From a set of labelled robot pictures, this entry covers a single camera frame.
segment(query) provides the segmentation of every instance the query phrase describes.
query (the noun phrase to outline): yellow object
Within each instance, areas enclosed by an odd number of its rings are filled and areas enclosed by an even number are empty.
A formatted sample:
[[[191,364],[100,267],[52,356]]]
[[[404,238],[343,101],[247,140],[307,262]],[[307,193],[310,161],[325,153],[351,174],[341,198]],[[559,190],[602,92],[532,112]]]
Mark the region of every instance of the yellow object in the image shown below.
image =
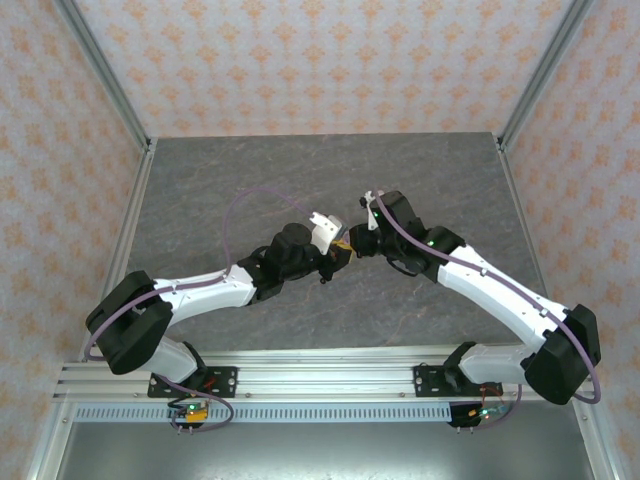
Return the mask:
[[[338,240],[337,242],[331,242],[333,245],[337,245],[338,247],[342,248],[343,250],[351,250],[352,252],[354,251],[353,248],[351,247],[351,245],[349,245],[348,243],[344,243],[344,241],[342,240]]]
[[[209,411],[206,408],[193,410],[187,413],[187,423],[204,422],[208,416]]]

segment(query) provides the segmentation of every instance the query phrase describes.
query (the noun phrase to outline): wall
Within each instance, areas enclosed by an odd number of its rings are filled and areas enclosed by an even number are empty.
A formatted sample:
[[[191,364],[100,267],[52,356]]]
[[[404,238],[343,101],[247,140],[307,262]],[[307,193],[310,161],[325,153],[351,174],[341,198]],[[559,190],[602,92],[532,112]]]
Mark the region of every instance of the wall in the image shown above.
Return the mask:
[[[640,472],[639,25],[628,2],[596,2],[509,153],[553,297],[598,315],[629,472]]]
[[[500,133],[569,0],[79,0],[147,132]]]
[[[0,4],[0,465],[25,477],[139,152],[51,0]]]

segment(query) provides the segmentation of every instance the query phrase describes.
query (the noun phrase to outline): cable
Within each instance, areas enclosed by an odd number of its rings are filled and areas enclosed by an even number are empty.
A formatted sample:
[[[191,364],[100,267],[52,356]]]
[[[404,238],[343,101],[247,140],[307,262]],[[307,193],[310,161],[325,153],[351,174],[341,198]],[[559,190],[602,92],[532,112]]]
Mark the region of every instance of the cable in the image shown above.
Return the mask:
[[[495,395],[497,395],[498,400],[500,400],[500,403],[502,403],[504,405],[504,400],[502,399],[502,395],[500,394],[500,392],[498,390],[496,390],[495,388],[493,388],[490,385],[484,385],[484,384],[482,384],[482,386],[480,388],[482,389],[482,406],[483,407],[484,407],[485,400],[487,400],[487,390],[489,390],[490,392],[493,392]]]
[[[486,270],[486,274],[485,275],[487,277],[492,278],[496,282],[498,282],[501,285],[507,287],[509,290],[511,290],[512,292],[516,293],[519,297],[521,297],[522,299],[527,301],[529,304],[531,304],[537,310],[542,311],[542,310],[545,309],[540,303],[538,303],[534,298],[530,297],[526,292],[522,291],[520,288],[518,288],[516,285],[513,285],[511,282],[509,282],[505,278],[503,278],[503,277],[501,277],[499,275],[496,275],[491,270],[484,269],[484,268],[482,268],[482,267],[480,267],[478,265],[475,265],[475,264],[473,264],[471,262],[467,262],[465,260],[461,260],[459,258],[455,258],[455,257],[452,257],[450,255],[447,255],[446,253],[439,252],[439,251],[437,251],[437,250],[435,250],[435,249],[433,249],[431,247],[428,247],[427,245],[423,244],[422,242],[419,242],[415,238],[413,238],[411,235],[409,235],[398,224],[398,222],[395,221],[393,216],[389,213],[389,210],[387,210],[387,207],[385,206],[385,204],[380,199],[380,195],[378,194],[378,190],[377,189],[373,189],[372,193],[373,193],[375,199],[377,200],[378,208],[380,208],[380,211],[382,212],[384,217],[391,224],[391,226],[400,234],[400,236],[402,236],[409,243],[411,243],[412,245],[418,247],[421,250],[424,250],[425,252],[427,252],[427,253],[429,253],[431,255],[435,255],[436,257],[441,258],[443,260],[446,260],[448,262],[453,262],[453,263],[456,263],[458,265],[462,265],[463,267],[469,268],[469,269],[471,269],[471,270],[473,270],[475,272],[481,273],[483,270]],[[578,351],[578,354],[580,355],[580,358],[582,358],[582,361],[584,362],[585,366],[587,367],[589,375],[591,375],[591,380],[593,382],[593,398],[584,397],[584,396],[582,396],[582,395],[580,395],[578,393],[574,393],[573,394],[574,398],[580,400],[581,402],[588,403],[588,404],[591,404],[591,405],[594,405],[594,404],[598,403],[600,401],[600,399],[602,398],[602,391],[601,391],[601,388],[600,388],[600,380],[598,379],[598,375],[596,374],[596,369],[593,366],[593,363],[591,363],[591,359],[589,358],[589,354],[587,354],[587,352],[585,351],[584,347],[582,346],[582,344],[580,343],[578,338],[574,335],[574,333],[569,329],[569,327],[567,327],[564,323],[562,323],[562,321],[558,317],[556,317],[551,312],[547,312],[547,317],[553,323],[555,323],[558,326],[558,328],[560,328],[560,330],[562,330],[562,332],[571,341],[571,343],[573,344],[574,348]]]
[[[233,207],[236,205],[236,203],[238,203],[241,199],[243,199],[244,197],[246,197],[247,195],[254,193],[254,192],[267,192],[267,193],[271,193],[273,195],[277,195],[278,197],[280,197],[281,199],[285,200],[287,203],[289,203],[292,207],[296,208],[297,210],[299,210],[300,212],[302,212],[304,215],[306,215],[307,217],[311,217],[312,216],[312,212],[309,212],[307,209],[305,209],[304,207],[300,206],[295,200],[293,200],[291,197],[278,192],[275,189],[272,188],[268,188],[268,187],[254,187],[254,188],[250,188],[248,190],[245,190],[244,192],[238,194],[236,196],[236,198],[234,198],[232,200],[232,202],[229,204],[229,206],[227,207],[227,211],[225,212],[224,215],[224,219],[222,221],[222,249],[224,250],[224,256],[225,256],[225,261],[226,261],[226,268],[225,271],[222,275],[220,275],[219,277],[216,277],[212,280],[207,280],[207,281],[203,281],[203,282],[193,282],[193,283],[183,283],[180,285],[177,285],[175,287],[175,290],[186,290],[186,289],[191,289],[191,288],[203,288],[203,287],[209,287],[211,285],[215,285],[216,283],[222,281],[231,271],[231,250],[229,248],[229,244],[227,242],[227,231],[229,229],[229,218],[231,217],[231,212],[233,211]],[[104,360],[104,357],[101,356],[97,356],[97,355],[92,355],[91,354],[91,348],[95,345],[96,341],[98,340],[98,338],[100,338],[100,336],[104,333],[104,331],[109,328],[116,320],[118,320],[118,318],[120,318],[122,315],[124,315],[124,313],[128,312],[130,309],[135,308],[136,306],[140,305],[142,302],[153,298],[155,296],[158,295],[162,295],[163,293],[169,293],[171,291],[174,291],[174,288],[169,286],[169,287],[163,287],[163,288],[159,288],[157,290],[153,290],[151,292],[145,293],[133,300],[131,300],[130,302],[126,303],[125,305],[123,305],[122,307],[120,307],[118,310],[116,310],[113,315],[111,315],[109,318],[107,318],[107,320],[105,320],[102,325],[100,325],[100,327],[98,327],[98,329],[93,333],[93,335],[91,335],[91,337],[89,338],[89,341],[87,342],[87,344],[84,347],[84,356],[87,360],[93,360],[93,361],[102,361]],[[209,398],[211,400],[214,400],[218,403],[221,403],[222,405],[224,405],[225,407],[227,407],[227,409],[229,410],[229,416],[223,420],[222,422],[219,423],[215,423],[213,425],[207,425],[205,427],[200,427],[198,429],[195,430],[195,432],[208,432],[210,430],[215,430],[218,428],[222,428],[225,425],[227,425],[229,422],[231,422],[231,420],[233,420],[233,417],[235,415],[235,412],[233,410],[233,407],[231,406],[231,404],[229,402],[227,402],[226,400],[217,397],[215,395],[209,394],[209,393],[204,393],[204,392],[199,392],[197,390],[191,390],[189,388],[185,388],[182,385],[179,385],[177,383],[172,382],[171,380],[169,380],[166,377],[162,377],[162,376],[158,376],[159,378],[161,378],[164,382],[166,382],[167,385],[171,386],[172,388],[179,390],[181,392],[184,393],[188,393],[191,395],[195,395],[197,397],[204,397],[204,398]],[[182,426],[178,425],[176,422],[176,417],[183,412],[186,409],[180,409],[177,410],[176,412],[173,413],[172,417],[171,417],[171,426],[178,431],[178,433],[180,433],[180,431],[182,430]],[[189,427],[189,432],[190,433],[194,433],[194,429],[192,427]]]
[[[488,428],[493,428],[497,425],[500,425],[501,423],[505,422],[507,420],[507,418],[511,417],[513,415],[513,412],[516,411],[516,409],[518,408],[518,406],[520,405],[520,401],[522,400],[522,385],[518,385],[518,396],[516,397],[516,400],[513,402],[513,406],[509,409],[509,411],[507,413],[505,413],[502,417],[500,417],[498,420],[496,420],[495,422],[491,422],[491,423],[487,423],[485,425],[478,425],[477,427],[473,427],[473,430],[487,430]]]
[[[190,388],[183,387],[182,385],[174,383],[171,380],[169,380],[168,378],[163,377],[161,375],[158,375],[158,378],[160,378],[160,380],[165,382],[171,388],[174,388],[174,389],[179,390],[179,391],[184,392],[184,393],[189,393],[191,395],[195,395],[197,397],[208,398],[210,400],[214,400],[214,401],[216,401],[218,403],[221,403],[222,405],[227,407],[227,410],[229,410],[229,416],[226,419],[224,419],[222,422],[214,423],[214,424],[207,425],[207,426],[202,426],[202,427],[197,428],[197,429],[190,428],[189,431],[191,433],[202,433],[202,432],[209,432],[211,430],[216,430],[218,428],[224,427],[229,422],[231,422],[231,420],[233,420],[233,417],[235,416],[235,411],[233,410],[233,407],[231,406],[231,404],[229,402],[227,402],[224,398],[217,397],[217,396],[212,395],[210,393],[199,392],[197,390],[192,390]],[[178,425],[178,423],[176,422],[176,418],[177,418],[178,415],[180,415],[181,413],[183,413],[186,410],[187,410],[187,407],[181,408],[179,410],[176,410],[173,413],[173,415],[171,416],[171,426],[175,430],[177,430],[178,432],[180,432],[183,427],[181,425]]]
[[[253,187],[253,188],[249,188],[248,190],[245,190],[242,193],[239,193],[236,198],[234,198],[232,200],[232,202],[229,204],[229,206],[227,207],[227,211],[224,214],[224,219],[222,221],[222,249],[224,250],[224,256],[225,256],[225,261],[226,261],[226,268],[225,271],[222,275],[220,275],[219,277],[216,277],[212,280],[207,280],[207,281],[203,281],[203,282],[193,282],[193,283],[182,283],[180,285],[177,285],[175,287],[175,290],[187,290],[187,289],[191,289],[191,288],[203,288],[203,287],[210,287],[211,285],[215,285],[216,283],[221,282],[231,271],[231,250],[229,249],[229,244],[227,242],[227,230],[229,229],[229,218],[231,217],[231,212],[233,211],[233,207],[236,205],[236,203],[238,203],[241,199],[243,199],[244,197],[246,197],[247,195],[254,193],[254,192],[267,192],[267,193],[271,193],[273,195],[277,195],[278,197],[282,198],[283,200],[285,200],[287,203],[289,203],[292,207],[296,208],[297,210],[299,210],[300,212],[302,212],[304,215],[306,215],[307,217],[311,217],[312,213],[309,212],[307,209],[305,209],[304,207],[300,206],[295,200],[293,200],[291,197],[285,195],[284,193],[280,193],[277,190],[273,189],[273,188],[269,188],[269,187]],[[159,288],[157,290],[153,290],[151,292],[145,293],[144,295],[141,295],[137,298],[134,298],[133,300],[131,300],[129,303],[123,305],[122,307],[120,307],[118,310],[116,310],[116,312],[111,315],[109,318],[107,318],[104,323],[102,325],[100,325],[98,327],[98,329],[93,333],[93,335],[91,335],[91,337],[89,338],[89,341],[87,342],[87,344],[84,347],[84,357],[87,360],[93,360],[93,361],[102,361],[104,360],[104,357],[100,357],[97,355],[92,355],[91,354],[91,348],[95,345],[96,341],[98,340],[98,338],[100,338],[100,335],[102,335],[104,333],[104,331],[109,328],[113,322],[115,322],[118,318],[120,318],[122,315],[124,315],[127,311],[129,311],[132,308],[135,308],[136,306],[140,305],[142,302],[153,298],[157,295],[162,295],[163,293],[169,293],[174,291],[173,287],[163,287],[163,288]]]

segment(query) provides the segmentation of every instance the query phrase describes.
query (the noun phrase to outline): ventilation slot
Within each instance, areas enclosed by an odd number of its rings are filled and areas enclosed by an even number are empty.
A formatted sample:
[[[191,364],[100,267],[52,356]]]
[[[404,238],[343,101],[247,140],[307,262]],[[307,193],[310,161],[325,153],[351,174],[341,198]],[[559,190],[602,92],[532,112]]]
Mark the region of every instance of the ventilation slot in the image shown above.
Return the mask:
[[[238,404],[234,423],[366,423],[451,421],[448,403],[404,404]],[[164,423],[173,410],[157,403],[86,403],[76,410],[76,422]],[[228,411],[211,404],[208,422],[220,422]]]

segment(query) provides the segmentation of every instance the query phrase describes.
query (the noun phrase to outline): metal frame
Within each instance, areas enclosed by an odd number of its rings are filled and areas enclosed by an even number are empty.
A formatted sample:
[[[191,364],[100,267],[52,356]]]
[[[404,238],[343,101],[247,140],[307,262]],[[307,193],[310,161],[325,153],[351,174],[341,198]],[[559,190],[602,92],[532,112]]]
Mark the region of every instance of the metal frame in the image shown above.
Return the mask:
[[[344,348],[221,352],[202,355],[207,365],[239,368],[234,403],[415,402],[413,367],[442,365],[455,346]],[[136,371],[111,374],[103,362],[65,364],[54,402],[166,402],[146,396],[150,375]],[[515,396],[516,385],[504,385]],[[589,382],[583,386],[592,392]],[[449,402],[479,397],[431,397]],[[523,399],[542,399],[529,387]]]
[[[536,249],[533,245],[533,239],[531,238],[531,232],[529,230],[529,226],[527,225],[527,217],[524,215],[524,209],[522,208],[522,204],[520,203],[520,196],[518,195],[518,189],[516,187],[516,183],[513,179],[513,174],[511,173],[511,167],[509,166],[509,161],[507,160],[507,153],[500,149],[500,146],[496,143],[498,147],[498,157],[500,158],[500,163],[502,164],[502,170],[504,171],[504,176],[507,179],[507,185],[509,185],[509,191],[511,192],[511,198],[513,199],[513,203],[516,207],[516,212],[518,213],[518,219],[520,220],[520,226],[522,227],[522,231],[524,232],[524,238],[527,242],[527,247],[529,247],[529,253],[531,254],[531,259],[533,261],[533,268],[536,270],[536,276],[538,277],[538,281],[540,282],[540,287],[542,290],[542,294],[549,298],[549,292],[547,291],[546,282],[544,280],[544,275],[542,273],[542,268],[540,268],[540,262],[538,262],[538,255],[536,254]]]
[[[574,0],[569,10],[567,10],[565,17],[560,23],[560,27],[553,36],[544,55],[542,55],[531,80],[529,80],[529,83],[524,89],[524,93],[520,97],[520,100],[518,100],[516,108],[511,114],[511,117],[509,117],[504,132],[499,136],[498,142],[502,151],[507,151],[509,146],[514,142],[520,128],[533,109],[536,100],[544,90],[556,65],[562,58],[562,54],[571,43],[573,36],[582,24],[582,19],[592,4],[593,0]]]
[[[54,1],[76,35],[129,132],[144,149],[102,292],[104,297],[126,270],[156,143],[155,140],[148,139],[144,127],[75,1]],[[574,0],[497,142],[505,176],[543,288],[545,282],[503,153],[516,138],[592,3],[593,0]],[[314,401],[321,401],[323,404],[339,401],[352,404],[364,402],[412,405],[416,401],[429,403],[461,400],[417,400],[413,391],[410,367],[421,362],[441,364],[452,349],[453,347],[441,346],[235,352],[209,354],[204,360],[208,364],[233,364],[241,367],[238,398],[234,400],[234,403],[241,405],[275,405],[282,402],[311,404]],[[27,478],[36,480],[57,477],[79,402],[106,401],[118,402],[120,405],[131,402],[162,402],[146,397],[147,382],[148,375],[144,373],[134,372],[115,377],[105,364],[66,364],[56,386],[52,411],[44,425]],[[592,386],[587,383],[582,391],[588,395]],[[514,395],[515,386],[506,385],[505,392]],[[530,388],[525,388],[523,400],[541,399]],[[608,412],[601,405],[590,406],[577,401],[573,403],[595,477],[607,480],[624,479],[622,463],[614,447],[613,433],[608,422]]]
[[[100,298],[104,298],[124,277],[157,141],[157,138],[151,139],[148,145],[145,144],[142,152]],[[89,334],[87,333],[83,345],[88,339]],[[80,350],[78,361],[81,361],[82,358],[83,353]],[[54,402],[52,404],[47,421],[43,426],[42,435],[33,453],[27,475],[29,480],[55,479],[58,475],[76,408],[76,402]]]
[[[450,422],[447,402],[396,403],[242,403],[233,407],[233,423],[424,423]],[[229,416],[223,405],[207,407],[205,423],[217,423]],[[172,410],[158,403],[79,403],[74,423],[162,423]]]
[[[113,73],[104,52],[100,48],[100,45],[98,45],[93,33],[91,33],[91,29],[82,15],[80,8],[75,0],[54,1],[60,13],[67,21],[69,28],[75,34],[78,43],[84,50],[89,63],[93,66],[102,85],[107,90],[109,97],[111,97],[113,105],[122,117],[129,133],[140,148],[145,148],[149,142],[149,137],[134,108],[131,106],[118,78],[115,73]]]

